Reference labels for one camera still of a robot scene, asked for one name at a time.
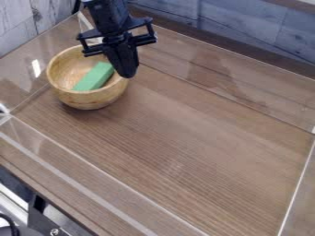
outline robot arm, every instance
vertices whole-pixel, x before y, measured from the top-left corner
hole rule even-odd
[[[106,54],[118,73],[134,77],[139,67],[136,47],[155,43],[156,35],[152,29],[152,18],[134,18],[124,0],[82,0],[87,6],[96,29],[80,33],[86,56]],[[134,36],[130,30],[147,27],[148,33]],[[87,40],[103,37],[103,43],[88,46]]]

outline gray wall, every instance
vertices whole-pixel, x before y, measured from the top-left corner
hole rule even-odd
[[[0,0],[0,57],[71,15],[75,0]]]
[[[130,0],[130,2],[154,13],[237,41],[297,60],[315,63],[315,15],[262,0]]]

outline wooden bowl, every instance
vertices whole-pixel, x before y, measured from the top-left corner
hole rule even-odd
[[[115,72],[103,88],[91,91],[72,91],[74,85],[90,69],[100,61],[108,62],[103,55],[84,57],[82,51],[82,45],[63,51],[48,64],[47,77],[56,96],[67,105],[80,110],[95,110],[106,107],[119,98],[130,80]]]

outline cable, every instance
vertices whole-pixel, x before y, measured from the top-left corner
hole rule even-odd
[[[15,226],[14,220],[7,215],[4,215],[2,213],[0,213],[0,218],[3,218],[8,222],[11,232],[12,232],[12,236],[20,236],[20,232],[19,232],[19,229],[16,228],[16,226]]]

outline green sponge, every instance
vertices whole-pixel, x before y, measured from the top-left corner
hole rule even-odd
[[[74,86],[74,91],[99,89],[114,75],[115,69],[110,63],[99,62],[88,71],[83,79]]]

